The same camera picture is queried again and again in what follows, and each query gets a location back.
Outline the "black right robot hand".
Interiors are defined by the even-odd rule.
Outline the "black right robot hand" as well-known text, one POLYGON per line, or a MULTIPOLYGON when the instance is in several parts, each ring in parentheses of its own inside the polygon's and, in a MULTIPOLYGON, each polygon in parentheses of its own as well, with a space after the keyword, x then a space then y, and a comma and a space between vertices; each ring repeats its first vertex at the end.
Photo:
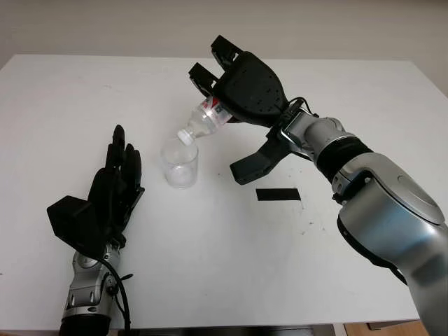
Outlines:
POLYGON ((188 75, 205 96, 218 99, 230 113, 230 123, 248 123, 270 128, 288 108, 288 100, 278 76, 252 52, 243 51, 219 35, 211 52, 222 67, 214 76, 195 63, 188 75))

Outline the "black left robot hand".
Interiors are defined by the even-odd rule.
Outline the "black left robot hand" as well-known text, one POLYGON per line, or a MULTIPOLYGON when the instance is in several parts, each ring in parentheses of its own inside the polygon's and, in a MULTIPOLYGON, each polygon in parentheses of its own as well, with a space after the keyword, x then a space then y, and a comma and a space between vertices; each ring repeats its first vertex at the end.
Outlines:
POLYGON ((95 174, 87 200, 94 206, 106 242, 119 249, 126 245, 123 232, 145 191, 141 175, 140 152, 125 142, 123 127, 116 125, 105 166, 95 174))

